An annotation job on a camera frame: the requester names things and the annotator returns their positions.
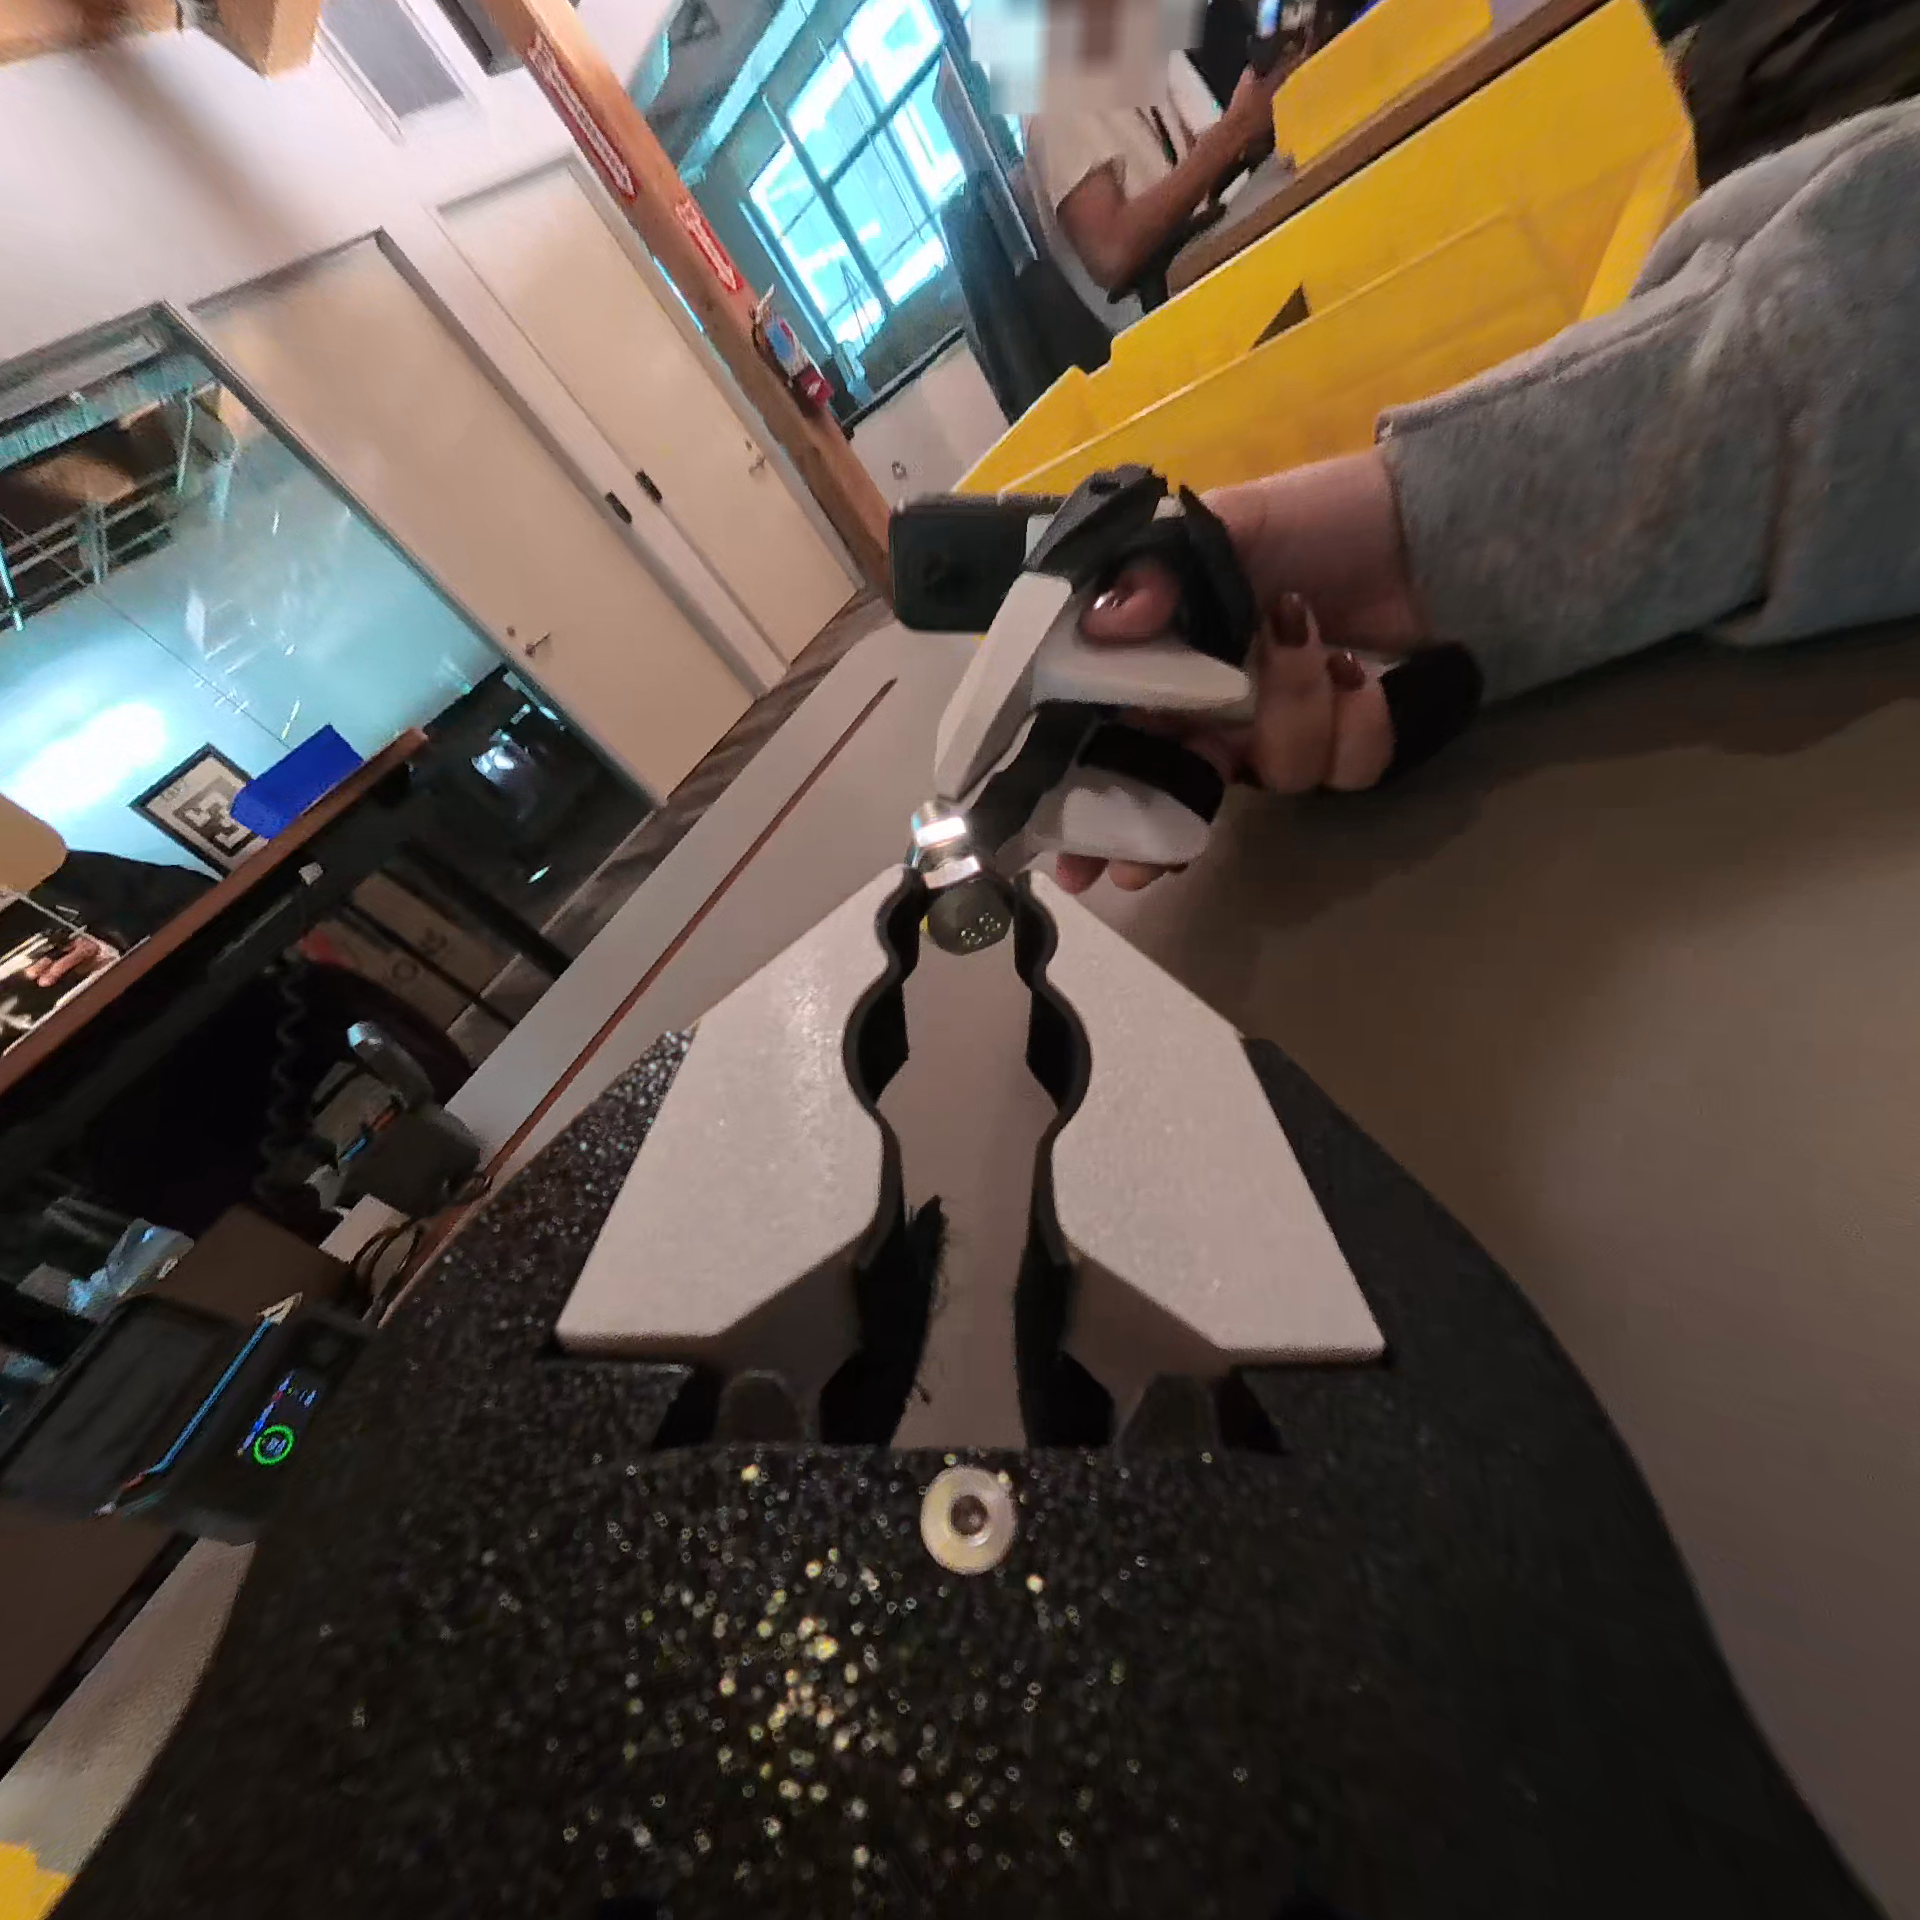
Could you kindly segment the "white cabinet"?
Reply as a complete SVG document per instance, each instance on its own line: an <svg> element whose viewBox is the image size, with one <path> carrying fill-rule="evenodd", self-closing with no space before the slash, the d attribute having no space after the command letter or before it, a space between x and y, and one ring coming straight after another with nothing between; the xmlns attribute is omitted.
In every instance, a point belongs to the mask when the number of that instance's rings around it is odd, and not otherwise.
<svg viewBox="0 0 1920 1920"><path fill-rule="evenodd" d="M850 446L888 508L958 489L1008 417L968 338L954 338L852 423Z"/></svg>

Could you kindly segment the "red fire extinguisher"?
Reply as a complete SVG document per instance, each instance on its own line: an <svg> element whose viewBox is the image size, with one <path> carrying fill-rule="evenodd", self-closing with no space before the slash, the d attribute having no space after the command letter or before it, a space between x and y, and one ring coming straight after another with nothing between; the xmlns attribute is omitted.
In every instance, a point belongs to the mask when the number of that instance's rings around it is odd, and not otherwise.
<svg viewBox="0 0 1920 1920"><path fill-rule="evenodd" d="M794 324L777 310L764 310L754 322L757 343L779 372L797 404L816 417L832 412L835 386L816 363Z"/></svg>

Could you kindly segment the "blue plastic bin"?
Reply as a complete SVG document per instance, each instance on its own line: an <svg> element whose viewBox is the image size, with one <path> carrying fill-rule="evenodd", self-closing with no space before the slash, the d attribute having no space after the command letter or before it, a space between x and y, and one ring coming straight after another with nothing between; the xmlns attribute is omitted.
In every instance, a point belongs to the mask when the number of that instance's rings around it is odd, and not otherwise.
<svg viewBox="0 0 1920 1920"><path fill-rule="evenodd" d="M248 780L230 798L228 817L254 836L272 842L364 764L364 754L337 726L321 726L262 775Z"/></svg>

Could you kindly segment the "black office chair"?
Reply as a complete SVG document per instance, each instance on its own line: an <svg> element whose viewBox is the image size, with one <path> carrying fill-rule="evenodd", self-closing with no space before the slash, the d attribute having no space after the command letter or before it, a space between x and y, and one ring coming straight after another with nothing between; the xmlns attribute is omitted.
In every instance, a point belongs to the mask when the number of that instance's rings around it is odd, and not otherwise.
<svg viewBox="0 0 1920 1920"><path fill-rule="evenodd" d="M968 345L1013 426L1066 372L1104 370L1113 335L1048 252L1005 244L1003 211L996 183L968 173L939 221L968 313Z"/></svg>

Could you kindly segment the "wooden support post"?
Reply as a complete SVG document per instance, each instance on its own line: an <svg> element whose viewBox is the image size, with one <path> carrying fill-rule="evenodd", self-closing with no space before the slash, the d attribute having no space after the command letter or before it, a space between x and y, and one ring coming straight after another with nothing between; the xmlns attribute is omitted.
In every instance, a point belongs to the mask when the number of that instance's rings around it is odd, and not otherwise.
<svg viewBox="0 0 1920 1920"><path fill-rule="evenodd" d="M485 13L518 59L532 42L544 38L565 61L576 89L627 153L640 183L636 204L612 199L619 214L702 324L706 340L850 554L860 579L882 601L892 601L892 510L835 417L802 410L766 359L754 331L761 309L754 290L730 297L689 244L674 205L682 194L693 197L693 191L587 33L578 9L562 2L485 2Z"/></svg>

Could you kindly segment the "black portable power station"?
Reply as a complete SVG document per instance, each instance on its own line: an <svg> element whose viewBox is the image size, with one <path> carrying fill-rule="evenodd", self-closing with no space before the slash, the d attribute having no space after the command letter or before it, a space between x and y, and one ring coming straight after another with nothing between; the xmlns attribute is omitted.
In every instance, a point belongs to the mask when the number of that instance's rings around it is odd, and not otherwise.
<svg viewBox="0 0 1920 1920"><path fill-rule="evenodd" d="M132 1297L4 1439L2 1497L52 1519L254 1545L372 1335L299 1294L250 1324Z"/></svg>

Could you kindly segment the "red sign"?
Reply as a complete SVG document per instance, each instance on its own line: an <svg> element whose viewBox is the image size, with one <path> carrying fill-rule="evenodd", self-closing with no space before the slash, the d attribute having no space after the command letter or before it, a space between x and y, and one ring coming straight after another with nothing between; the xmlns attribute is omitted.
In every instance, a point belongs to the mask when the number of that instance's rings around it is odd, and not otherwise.
<svg viewBox="0 0 1920 1920"><path fill-rule="evenodd" d="M682 194L674 212L689 244L700 254L708 274L718 282L728 297L746 297L749 292L749 283L741 274L720 235L710 228L700 202L690 194Z"/></svg>
<svg viewBox="0 0 1920 1920"><path fill-rule="evenodd" d="M636 204L640 197L640 183L627 153L603 129L587 98L576 89L554 45L547 38L536 38L522 61L532 73L560 121L566 124L576 147L589 159L612 199Z"/></svg>

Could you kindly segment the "large paned window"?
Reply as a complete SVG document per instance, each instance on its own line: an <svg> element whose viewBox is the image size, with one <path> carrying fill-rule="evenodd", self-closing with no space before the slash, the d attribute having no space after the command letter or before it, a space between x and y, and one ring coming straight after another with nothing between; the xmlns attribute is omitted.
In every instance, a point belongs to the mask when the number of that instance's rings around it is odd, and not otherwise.
<svg viewBox="0 0 1920 1920"><path fill-rule="evenodd" d="M772 5L705 131L705 186L869 404L965 326L945 230L970 157L941 106L968 5Z"/></svg>

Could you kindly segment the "white door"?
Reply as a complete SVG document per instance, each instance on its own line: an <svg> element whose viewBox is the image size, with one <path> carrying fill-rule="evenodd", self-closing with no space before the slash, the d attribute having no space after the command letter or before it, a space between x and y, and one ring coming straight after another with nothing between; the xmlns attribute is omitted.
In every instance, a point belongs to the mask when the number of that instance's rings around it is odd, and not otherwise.
<svg viewBox="0 0 1920 1920"><path fill-rule="evenodd" d="M556 159L442 221L622 471L779 666L797 663L857 599L848 554L609 191Z"/></svg>

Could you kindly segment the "small yellow plastic bin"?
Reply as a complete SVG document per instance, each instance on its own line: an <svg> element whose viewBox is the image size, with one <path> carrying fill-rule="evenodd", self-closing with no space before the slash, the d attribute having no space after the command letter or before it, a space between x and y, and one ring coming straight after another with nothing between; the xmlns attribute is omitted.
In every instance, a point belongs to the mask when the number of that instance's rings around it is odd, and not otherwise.
<svg viewBox="0 0 1920 1920"><path fill-rule="evenodd" d="M1378 2L1297 67L1270 103L1277 155L1317 162L1496 26L1489 2Z"/></svg>

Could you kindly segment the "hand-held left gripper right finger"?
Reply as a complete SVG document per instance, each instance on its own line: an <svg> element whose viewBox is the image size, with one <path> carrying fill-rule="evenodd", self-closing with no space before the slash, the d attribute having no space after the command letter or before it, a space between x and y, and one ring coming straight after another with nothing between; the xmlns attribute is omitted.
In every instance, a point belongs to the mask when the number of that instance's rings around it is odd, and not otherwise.
<svg viewBox="0 0 1920 1920"><path fill-rule="evenodd" d="M1352 1370L1385 1333L1253 1043L1049 875L1025 879L1025 1438L1113 1439L1163 1380Z"/></svg>

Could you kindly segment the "person's right hand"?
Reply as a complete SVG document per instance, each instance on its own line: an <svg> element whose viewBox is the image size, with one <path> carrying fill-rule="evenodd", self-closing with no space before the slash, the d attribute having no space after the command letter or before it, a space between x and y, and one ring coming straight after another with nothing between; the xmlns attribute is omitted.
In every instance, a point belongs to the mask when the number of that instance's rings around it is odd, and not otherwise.
<svg viewBox="0 0 1920 1920"><path fill-rule="evenodd" d="M1225 783L1276 795L1378 783L1397 753L1377 663L1426 637L1385 449L1276 471L1206 493L1260 620L1253 715L1189 726Z"/></svg>

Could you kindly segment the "white wall vent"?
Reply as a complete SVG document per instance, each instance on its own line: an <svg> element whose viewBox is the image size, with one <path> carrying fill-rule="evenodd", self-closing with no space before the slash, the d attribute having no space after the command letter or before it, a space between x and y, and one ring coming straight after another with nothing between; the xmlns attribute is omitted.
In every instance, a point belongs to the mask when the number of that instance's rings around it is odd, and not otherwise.
<svg viewBox="0 0 1920 1920"><path fill-rule="evenodd" d="M321 35L354 91L394 129L466 106L466 89L405 5L325 2Z"/></svg>

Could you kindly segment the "large yellow plastic bin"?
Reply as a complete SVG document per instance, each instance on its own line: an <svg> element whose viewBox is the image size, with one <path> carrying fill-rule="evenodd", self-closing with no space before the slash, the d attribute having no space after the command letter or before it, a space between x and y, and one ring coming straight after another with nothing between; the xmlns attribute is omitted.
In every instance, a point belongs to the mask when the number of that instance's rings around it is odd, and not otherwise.
<svg viewBox="0 0 1920 1920"><path fill-rule="evenodd" d="M1363 450L1384 414L1616 310L1693 197L1657 33L1602 5L1060 374L958 489L1142 465L1206 491Z"/></svg>

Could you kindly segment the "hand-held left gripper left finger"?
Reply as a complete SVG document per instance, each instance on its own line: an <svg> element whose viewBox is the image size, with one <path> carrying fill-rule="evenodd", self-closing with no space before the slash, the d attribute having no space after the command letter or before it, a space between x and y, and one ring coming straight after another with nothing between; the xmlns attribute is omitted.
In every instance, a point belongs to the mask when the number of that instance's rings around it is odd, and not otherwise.
<svg viewBox="0 0 1920 1920"><path fill-rule="evenodd" d="M827 1444L888 1444L921 1366L904 1156L921 878L882 870L693 1026L556 1338L776 1377Z"/></svg>

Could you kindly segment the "framed black and white tag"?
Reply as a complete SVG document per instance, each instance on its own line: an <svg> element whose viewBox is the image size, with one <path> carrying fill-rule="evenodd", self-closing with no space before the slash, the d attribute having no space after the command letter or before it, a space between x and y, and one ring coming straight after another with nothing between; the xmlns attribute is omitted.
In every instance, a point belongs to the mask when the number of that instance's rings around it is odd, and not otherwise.
<svg viewBox="0 0 1920 1920"><path fill-rule="evenodd" d="M234 817L248 783L248 771L206 742L145 786L130 807L206 870L228 875L270 844Z"/></svg>

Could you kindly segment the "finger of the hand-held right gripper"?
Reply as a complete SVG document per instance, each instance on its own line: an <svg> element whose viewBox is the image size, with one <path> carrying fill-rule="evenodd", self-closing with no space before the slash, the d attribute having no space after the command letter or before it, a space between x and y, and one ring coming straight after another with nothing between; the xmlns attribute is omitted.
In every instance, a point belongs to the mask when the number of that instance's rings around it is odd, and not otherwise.
<svg viewBox="0 0 1920 1920"><path fill-rule="evenodd" d="M1106 725L1234 726L1253 715L1243 666L1178 631L1093 641L1088 601L1088 587L1062 579L1018 579L978 643L933 754L933 798L968 826L1028 826Z"/></svg>
<svg viewBox="0 0 1920 1920"><path fill-rule="evenodd" d="M981 857L1003 879L1058 855L1176 870L1195 862L1212 819L1137 778L988 778Z"/></svg>

